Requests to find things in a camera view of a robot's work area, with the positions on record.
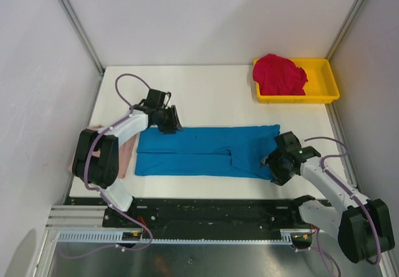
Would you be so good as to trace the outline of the blue t shirt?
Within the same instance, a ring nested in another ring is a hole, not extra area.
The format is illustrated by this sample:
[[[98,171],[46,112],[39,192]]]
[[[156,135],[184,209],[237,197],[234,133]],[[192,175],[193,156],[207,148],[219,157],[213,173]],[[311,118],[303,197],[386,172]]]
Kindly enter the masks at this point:
[[[140,134],[135,175],[212,176],[271,180],[262,160],[276,149],[279,125],[187,127],[175,134]]]

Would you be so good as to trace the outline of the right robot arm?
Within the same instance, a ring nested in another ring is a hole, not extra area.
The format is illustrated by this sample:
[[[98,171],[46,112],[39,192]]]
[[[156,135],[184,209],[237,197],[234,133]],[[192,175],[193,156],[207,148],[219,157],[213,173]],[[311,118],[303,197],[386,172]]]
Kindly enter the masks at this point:
[[[324,206],[310,195],[296,198],[287,212],[288,222],[295,228],[306,223],[318,227],[337,240],[353,263],[378,265],[382,254],[395,247],[387,204],[370,199],[337,177],[326,164],[329,156],[321,155],[312,146],[302,146],[293,132],[280,134],[274,140],[276,149],[262,160],[272,173],[272,182],[283,186],[292,177],[301,176],[330,203]]]

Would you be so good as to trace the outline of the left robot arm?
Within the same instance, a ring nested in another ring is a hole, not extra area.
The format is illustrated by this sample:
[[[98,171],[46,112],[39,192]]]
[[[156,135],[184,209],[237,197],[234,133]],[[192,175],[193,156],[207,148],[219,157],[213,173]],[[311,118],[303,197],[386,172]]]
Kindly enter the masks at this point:
[[[132,208],[133,197],[118,180],[119,148],[140,132],[156,126],[163,134],[182,131],[176,107],[169,105],[170,92],[150,89],[147,97],[131,105],[128,112],[107,127],[81,131],[72,174],[86,189],[99,192],[109,207],[116,209],[116,219],[125,227],[134,225],[138,212]]]

